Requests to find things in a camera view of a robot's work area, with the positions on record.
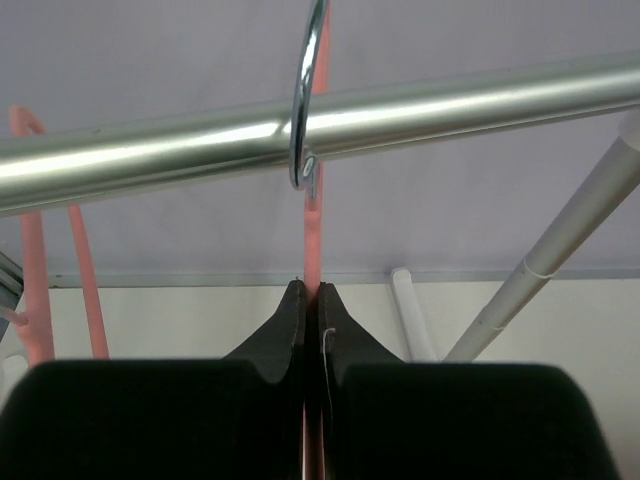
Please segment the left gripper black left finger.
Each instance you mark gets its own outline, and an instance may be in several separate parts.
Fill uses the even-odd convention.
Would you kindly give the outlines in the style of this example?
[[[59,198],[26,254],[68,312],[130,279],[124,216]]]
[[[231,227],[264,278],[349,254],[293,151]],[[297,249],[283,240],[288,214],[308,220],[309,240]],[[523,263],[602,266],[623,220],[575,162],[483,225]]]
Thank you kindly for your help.
[[[220,359],[41,364],[1,414],[5,479],[298,479],[306,292]]]

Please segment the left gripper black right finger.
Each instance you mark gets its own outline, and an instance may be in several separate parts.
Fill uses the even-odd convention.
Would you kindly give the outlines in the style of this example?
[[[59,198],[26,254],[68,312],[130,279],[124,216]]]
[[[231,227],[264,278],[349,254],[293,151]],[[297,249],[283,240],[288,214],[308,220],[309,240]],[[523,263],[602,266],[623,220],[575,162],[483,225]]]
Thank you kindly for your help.
[[[561,369],[407,363],[318,292],[332,479],[615,479],[591,405]]]

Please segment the pink hanger with black shorts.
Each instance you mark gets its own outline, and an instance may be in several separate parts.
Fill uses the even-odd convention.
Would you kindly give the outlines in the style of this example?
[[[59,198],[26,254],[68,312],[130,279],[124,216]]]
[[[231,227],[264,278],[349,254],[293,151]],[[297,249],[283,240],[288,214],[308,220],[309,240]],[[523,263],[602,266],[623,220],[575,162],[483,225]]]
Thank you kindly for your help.
[[[314,95],[328,90],[330,3],[311,3],[303,37],[290,120],[289,176],[304,193],[304,271],[306,319],[304,340],[304,477],[326,477],[323,447],[321,347],[318,293],[322,276],[323,165],[306,141],[309,108]]]

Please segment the pink hanger with orange shorts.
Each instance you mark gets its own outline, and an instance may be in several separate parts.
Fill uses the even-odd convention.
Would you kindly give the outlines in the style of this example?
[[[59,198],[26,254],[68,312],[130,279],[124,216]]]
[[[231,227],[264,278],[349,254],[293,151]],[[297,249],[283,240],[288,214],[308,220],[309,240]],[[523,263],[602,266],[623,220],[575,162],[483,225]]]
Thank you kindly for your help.
[[[80,271],[91,352],[95,359],[110,357],[93,259],[81,209],[70,206],[68,214]],[[47,258],[42,215],[20,216],[23,246],[24,297],[26,311],[11,320],[31,366],[55,358]]]

